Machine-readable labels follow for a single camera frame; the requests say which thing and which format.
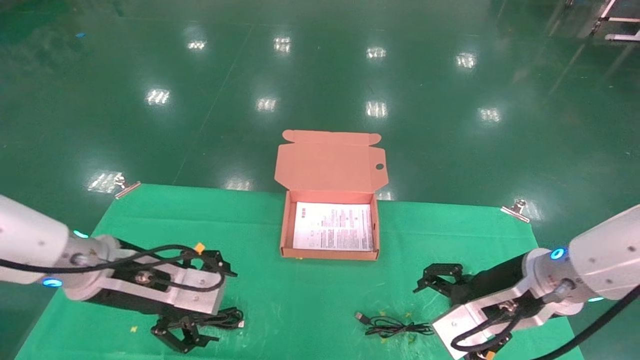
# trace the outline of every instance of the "robotic arm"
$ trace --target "robotic arm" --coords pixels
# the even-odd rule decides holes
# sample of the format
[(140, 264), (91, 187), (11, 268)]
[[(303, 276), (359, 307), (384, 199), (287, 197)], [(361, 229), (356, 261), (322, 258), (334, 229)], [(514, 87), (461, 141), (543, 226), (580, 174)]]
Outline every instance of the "robotic arm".
[(511, 331), (575, 315), (589, 300), (637, 292), (640, 205), (578, 235), (568, 248), (533, 249), (475, 276), (462, 269), (431, 264), (414, 292), (432, 288), (451, 299), (433, 328), (454, 359), (490, 360)]
[[(156, 253), (180, 250), (162, 258)], [(61, 286), (71, 300), (159, 315), (154, 336), (187, 353), (218, 338), (198, 326), (242, 327), (243, 314), (219, 311), (226, 277), (235, 277), (220, 252), (182, 245), (145, 250), (110, 235), (81, 238), (68, 227), (0, 195), (0, 281)], [(198, 269), (191, 264), (199, 259)], [(180, 340), (170, 330), (180, 328)]]

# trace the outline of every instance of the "green cloth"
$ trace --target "green cloth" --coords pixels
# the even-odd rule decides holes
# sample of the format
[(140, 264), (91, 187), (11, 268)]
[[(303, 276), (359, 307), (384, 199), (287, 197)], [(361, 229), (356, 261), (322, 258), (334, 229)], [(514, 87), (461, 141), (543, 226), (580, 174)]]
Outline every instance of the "green cloth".
[[(478, 272), (536, 246), (530, 225), (496, 208), (381, 201), (379, 260), (285, 259), (283, 208), (283, 194), (148, 184), (114, 201), (94, 235), (145, 248), (200, 241), (222, 251), (239, 274), (228, 278), (222, 308), (242, 309), (245, 328), (206, 329), (220, 342), (185, 356), (151, 335), (156, 316), (72, 302), (58, 291), (17, 359), (449, 360), (436, 336), (365, 337), (354, 314), (429, 322), (448, 303), (431, 289), (412, 293), (427, 265), (459, 262)], [(497, 359), (528, 360), (572, 337), (567, 319), (553, 319), (516, 332)], [(571, 359), (582, 359), (580, 351), (563, 357)]]

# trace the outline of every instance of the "open cardboard box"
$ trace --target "open cardboard box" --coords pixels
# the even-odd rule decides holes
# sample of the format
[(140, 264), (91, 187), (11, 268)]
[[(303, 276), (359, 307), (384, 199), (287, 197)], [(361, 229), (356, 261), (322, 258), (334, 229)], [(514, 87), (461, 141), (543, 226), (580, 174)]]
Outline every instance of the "open cardboard box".
[[(280, 253), (285, 258), (376, 260), (380, 252), (380, 220), (375, 191), (388, 183), (385, 151), (371, 147), (379, 134), (285, 130), (291, 143), (280, 145), (275, 179), (285, 198)], [(296, 205), (302, 202), (370, 204), (371, 251), (293, 248)]]

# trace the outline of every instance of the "box flap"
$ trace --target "box flap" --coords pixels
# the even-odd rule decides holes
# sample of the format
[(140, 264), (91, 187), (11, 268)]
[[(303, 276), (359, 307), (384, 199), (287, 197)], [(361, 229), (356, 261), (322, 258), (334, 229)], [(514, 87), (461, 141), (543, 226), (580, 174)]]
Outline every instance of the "box flap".
[(379, 134), (285, 130), (275, 179), (290, 190), (373, 193), (388, 183)]

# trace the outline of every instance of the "green epoxy floor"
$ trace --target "green epoxy floor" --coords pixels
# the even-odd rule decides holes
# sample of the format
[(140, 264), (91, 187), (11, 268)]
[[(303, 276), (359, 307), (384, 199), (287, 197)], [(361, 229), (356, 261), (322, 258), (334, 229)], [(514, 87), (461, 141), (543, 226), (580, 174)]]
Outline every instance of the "green epoxy floor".
[[(0, 192), (90, 232), (113, 198), (86, 191), (96, 171), (283, 192), (284, 129), (375, 132), (381, 199), (524, 198), (538, 242), (565, 244), (640, 202), (640, 51), (602, 40), (616, 26), (576, 38), (597, 2), (561, 3), (0, 0)], [(50, 296), (0, 284), (0, 358)], [(637, 357), (639, 316), (585, 358)]]

